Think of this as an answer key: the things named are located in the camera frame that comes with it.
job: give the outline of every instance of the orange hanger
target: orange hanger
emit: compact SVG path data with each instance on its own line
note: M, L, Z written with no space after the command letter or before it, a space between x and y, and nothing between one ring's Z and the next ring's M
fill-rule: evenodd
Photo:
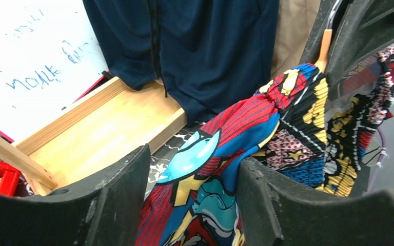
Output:
M321 72L324 72L325 68L327 67L328 51L330 50L331 36L333 34L333 21L341 3L342 0L336 0L336 2L334 3L330 12L330 16L328 17L327 27L325 28L324 34L322 36L320 56L315 63L315 66L318 67Z

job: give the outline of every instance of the wooden frame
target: wooden frame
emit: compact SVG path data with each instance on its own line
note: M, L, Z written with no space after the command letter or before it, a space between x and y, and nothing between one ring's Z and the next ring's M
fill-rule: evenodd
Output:
M0 138L0 158L22 171L36 194L81 180L145 143L155 152L186 124L183 109L155 82L141 91L115 77L27 139Z

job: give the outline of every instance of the colorful printed fabric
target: colorful printed fabric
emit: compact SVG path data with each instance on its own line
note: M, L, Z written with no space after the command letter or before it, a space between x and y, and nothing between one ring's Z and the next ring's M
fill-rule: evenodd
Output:
M306 92L315 94L325 81L320 74L311 64L297 66L195 132L145 200L136 245L244 245L239 164L272 138L281 118L295 115Z
M380 63L377 61L377 56L371 56L357 64L329 91L331 103L326 105L327 112L328 109L334 107L347 110L351 107L351 97L356 94L370 94L377 86L380 72ZM394 55L390 60L390 72L394 82ZM386 119L392 117L392 113L388 111Z
M280 126L266 145L269 168L310 187L324 181L324 152L327 146L324 106L328 85L324 75L305 88L300 104L294 104L280 119Z
M318 190L339 196L348 196L351 192L359 164L394 99L391 72L394 47L379 52L378 63L381 76L377 87L369 95L355 95L351 108L343 113L336 112L328 122L325 180Z

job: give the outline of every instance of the navy blue fabric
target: navy blue fabric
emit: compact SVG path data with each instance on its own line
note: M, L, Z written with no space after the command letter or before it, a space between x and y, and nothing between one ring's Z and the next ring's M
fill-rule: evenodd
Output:
M84 5L111 72L137 90L153 80L145 1ZM211 119L270 80L279 0L158 0L157 10L161 75L190 124Z
M146 1L83 2L111 73L135 90L140 90L144 84L156 79L150 51L150 17Z

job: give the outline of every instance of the black and white patterned surface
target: black and white patterned surface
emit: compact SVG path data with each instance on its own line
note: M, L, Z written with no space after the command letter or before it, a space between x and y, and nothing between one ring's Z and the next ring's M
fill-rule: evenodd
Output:
M152 155L146 197L158 181L159 176L165 171L168 164L170 164L171 159L178 152L179 148L204 124L204 122L196 122L196 125L192 127L181 129Z

